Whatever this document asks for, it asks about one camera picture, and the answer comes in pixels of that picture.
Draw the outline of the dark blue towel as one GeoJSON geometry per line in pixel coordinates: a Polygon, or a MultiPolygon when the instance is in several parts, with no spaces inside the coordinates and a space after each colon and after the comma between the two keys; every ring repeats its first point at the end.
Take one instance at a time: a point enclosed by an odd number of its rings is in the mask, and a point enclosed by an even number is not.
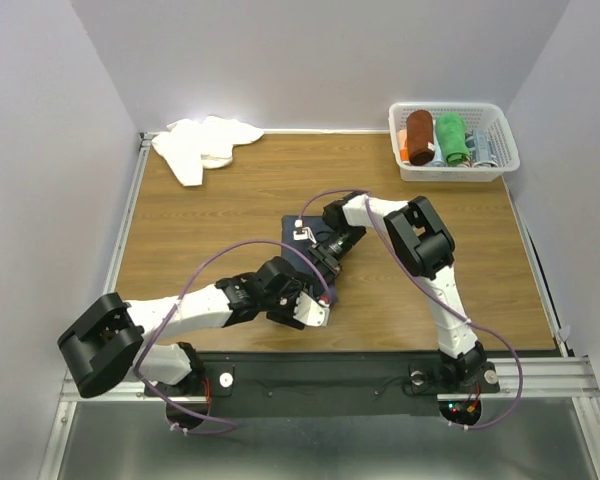
{"type": "MultiPolygon", "coordinates": [[[[295,222],[297,218],[293,215],[283,215],[281,218],[281,239],[282,242],[288,245],[291,245],[296,250],[300,251],[307,259],[311,260],[315,267],[320,271],[323,278],[326,281],[326,284],[329,287],[329,292],[332,299],[332,304],[336,305],[339,298],[336,291],[335,279],[336,275],[333,271],[331,271],[324,263],[319,262],[316,257],[310,253],[310,247],[312,246],[312,242],[310,240],[295,240],[293,237],[293,231],[295,228],[295,222]]],[[[314,234],[315,239],[320,244],[327,244],[330,237],[332,237],[334,231],[328,227],[320,216],[306,216],[303,218],[304,225],[308,226],[312,233],[314,234]]],[[[298,272],[309,274],[317,279],[317,275],[315,272],[296,254],[293,252],[282,248],[281,256],[291,263],[294,268],[298,272]]],[[[317,279],[316,292],[319,295],[322,295],[324,289],[322,284],[317,279]]]]}

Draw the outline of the white towel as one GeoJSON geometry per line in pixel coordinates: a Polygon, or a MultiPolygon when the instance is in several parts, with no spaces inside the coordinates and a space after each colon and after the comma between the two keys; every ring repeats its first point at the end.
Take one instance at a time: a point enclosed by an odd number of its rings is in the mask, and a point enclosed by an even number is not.
{"type": "Polygon", "coordinates": [[[236,119],[207,116],[202,122],[182,119],[166,126],[151,140],[184,187],[200,186],[205,170],[221,169],[233,162],[233,149],[258,141],[264,131],[236,119]]]}

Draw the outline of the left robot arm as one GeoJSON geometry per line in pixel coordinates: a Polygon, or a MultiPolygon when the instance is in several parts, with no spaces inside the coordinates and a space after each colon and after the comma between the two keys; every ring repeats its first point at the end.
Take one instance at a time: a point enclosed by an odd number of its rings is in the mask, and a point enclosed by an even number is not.
{"type": "Polygon", "coordinates": [[[125,302],[118,293],[105,294],[59,337],[58,347],[83,398],[129,380],[135,365],[147,380],[190,394],[201,386],[203,373],[192,347],[152,346],[152,341],[238,325],[260,313],[296,329],[321,326],[328,309],[313,297],[308,280],[276,256],[255,272],[223,278],[183,297],[125,302]]]}

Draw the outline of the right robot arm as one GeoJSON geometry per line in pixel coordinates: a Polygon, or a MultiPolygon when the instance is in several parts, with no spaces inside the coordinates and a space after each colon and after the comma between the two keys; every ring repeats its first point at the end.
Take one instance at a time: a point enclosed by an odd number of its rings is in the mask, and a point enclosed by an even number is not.
{"type": "Polygon", "coordinates": [[[374,229],[428,298],[442,362],[441,381],[452,390],[471,384],[486,364],[486,353],[457,290],[455,241],[431,202],[423,196],[390,201],[352,191],[323,208],[322,222],[331,230],[330,235],[321,242],[313,240],[307,250],[319,271],[335,279],[344,255],[368,228],[374,229]]]}

